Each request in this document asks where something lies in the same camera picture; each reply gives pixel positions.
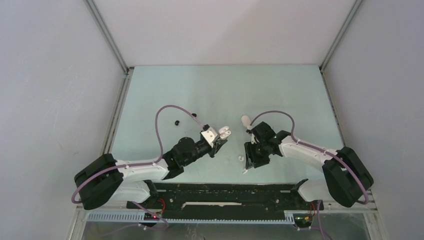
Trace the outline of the white charging case with dot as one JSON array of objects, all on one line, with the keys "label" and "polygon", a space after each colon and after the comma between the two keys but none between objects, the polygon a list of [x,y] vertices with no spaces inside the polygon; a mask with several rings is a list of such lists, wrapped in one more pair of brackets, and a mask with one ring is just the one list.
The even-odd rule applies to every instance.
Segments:
[{"label": "white charging case with dot", "polygon": [[222,140],[227,139],[231,134],[231,130],[229,126],[224,126],[218,130],[219,138]]}]

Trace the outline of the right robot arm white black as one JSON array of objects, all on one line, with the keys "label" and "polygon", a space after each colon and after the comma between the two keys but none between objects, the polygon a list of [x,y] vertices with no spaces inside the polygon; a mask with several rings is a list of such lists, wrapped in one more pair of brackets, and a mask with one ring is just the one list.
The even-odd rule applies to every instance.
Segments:
[{"label": "right robot arm white black", "polygon": [[259,168],[270,163],[271,156],[300,160],[317,169],[324,180],[303,180],[291,194],[291,204],[304,209],[315,200],[334,200],[350,208],[360,201],[363,192],[369,190],[374,179],[350,147],[324,149],[308,142],[293,140],[292,134],[281,130],[275,132],[267,123],[256,126],[244,122],[251,140],[244,143],[245,169]]}]

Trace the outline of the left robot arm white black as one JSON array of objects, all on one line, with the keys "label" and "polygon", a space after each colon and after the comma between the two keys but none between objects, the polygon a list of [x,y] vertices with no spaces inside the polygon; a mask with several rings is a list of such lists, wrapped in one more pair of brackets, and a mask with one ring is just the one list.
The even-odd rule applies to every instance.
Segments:
[{"label": "left robot arm white black", "polygon": [[209,144],[203,137],[195,142],[181,138],[159,162],[153,160],[123,161],[105,153],[74,176],[79,200],[85,210],[94,210],[108,202],[136,202],[153,208],[158,202],[153,181],[175,178],[184,168],[205,155],[211,158],[227,142],[218,138]]}]

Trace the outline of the white closed charging case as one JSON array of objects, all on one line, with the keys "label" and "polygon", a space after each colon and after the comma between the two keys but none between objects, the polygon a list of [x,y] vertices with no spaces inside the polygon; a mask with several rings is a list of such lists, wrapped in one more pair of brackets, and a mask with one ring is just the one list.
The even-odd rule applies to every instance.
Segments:
[{"label": "white closed charging case", "polygon": [[242,124],[243,124],[243,126],[244,126],[245,128],[250,127],[250,126],[251,126],[251,123],[252,123],[251,119],[250,119],[250,118],[249,118],[249,116],[247,116],[247,115],[243,115],[243,116],[241,117],[241,122],[242,122]]}]

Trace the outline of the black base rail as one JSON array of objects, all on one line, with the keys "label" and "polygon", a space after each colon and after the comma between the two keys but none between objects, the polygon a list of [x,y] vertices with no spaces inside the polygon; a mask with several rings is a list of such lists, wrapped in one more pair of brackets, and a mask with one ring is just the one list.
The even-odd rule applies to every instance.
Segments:
[{"label": "black base rail", "polygon": [[278,220],[286,212],[324,209],[317,200],[305,201],[296,189],[299,184],[153,184],[152,196],[140,205],[158,210],[163,218]]}]

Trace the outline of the left aluminium frame post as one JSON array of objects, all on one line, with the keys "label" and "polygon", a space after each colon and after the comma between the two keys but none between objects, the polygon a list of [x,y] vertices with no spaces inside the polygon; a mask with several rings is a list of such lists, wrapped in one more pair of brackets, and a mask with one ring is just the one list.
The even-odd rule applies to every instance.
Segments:
[{"label": "left aluminium frame post", "polygon": [[94,0],[83,0],[83,2],[85,3],[91,16],[93,17],[93,20],[95,24],[97,25],[100,33],[102,34],[106,44],[108,45],[116,61],[118,62],[119,67],[121,68],[123,73],[126,75],[129,72],[129,67],[127,63],[125,62],[123,55],[121,54],[121,51],[119,50],[119,47],[110,29],[108,28],[108,25],[106,21],[104,20],[96,2]]}]

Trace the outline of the aluminium frame post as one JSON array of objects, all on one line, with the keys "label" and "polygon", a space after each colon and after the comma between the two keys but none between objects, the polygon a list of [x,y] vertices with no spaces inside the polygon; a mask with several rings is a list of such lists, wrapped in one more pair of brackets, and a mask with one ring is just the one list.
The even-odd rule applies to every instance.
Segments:
[{"label": "aluminium frame post", "polygon": [[319,66],[321,73],[325,72],[325,69],[327,68],[328,64],[330,63],[334,53],[336,52],[338,46],[342,42],[343,37],[348,32],[350,25],[354,21],[358,11],[360,10],[360,8],[361,8],[361,6],[363,5],[364,2],[365,2],[364,0],[355,0],[353,2],[348,14],[346,15],[346,17],[345,17],[343,23],[341,24],[334,40],[332,41],[330,48],[326,52],[326,55],[324,56],[320,66]]},{"label": "aluminium frame post", "polygon": [[83,2],[85,3],[91,16],[93,17],[93,20],[95,24],[97,25],[100,33],[102,34],[106,44],[108,45],[116,61],[118,62],[119,67],[121,68],[123,73],[126,75],[129,72],[129,67],[127,63],[125,62],[123,55],[121,54],[121,51],[119,50],[119,47],[110,29],[108,28],[108,25],[106,21],[104,20],[96,2],[94,0],[83,0]]}]

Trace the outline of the right aluminium frame post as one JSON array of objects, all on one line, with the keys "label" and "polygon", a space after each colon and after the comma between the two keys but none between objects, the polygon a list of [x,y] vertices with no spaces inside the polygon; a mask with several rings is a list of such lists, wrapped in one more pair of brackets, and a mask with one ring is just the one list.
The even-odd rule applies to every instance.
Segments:
[{"label": "right aluminium frame post", "polygon": [[364,0],[355,0],[353,2],[348,14],[346,15],[346,17],[345,17],[343,23],[341,24],[334,40],[332,41],[330,48],[326,52],[326,55],[324,56],[320,66],[319,66],[321,73],[325,72],[325,69],[327,68],[328,64],[330,63],[334,53],[336,52],[338,46],[342,42],[343,37],[348,32],[350,25],[354,21],[358,11],[360,10],[360,8],[361,8],[361,6],[363,5],[364,2],[365,2]]}]

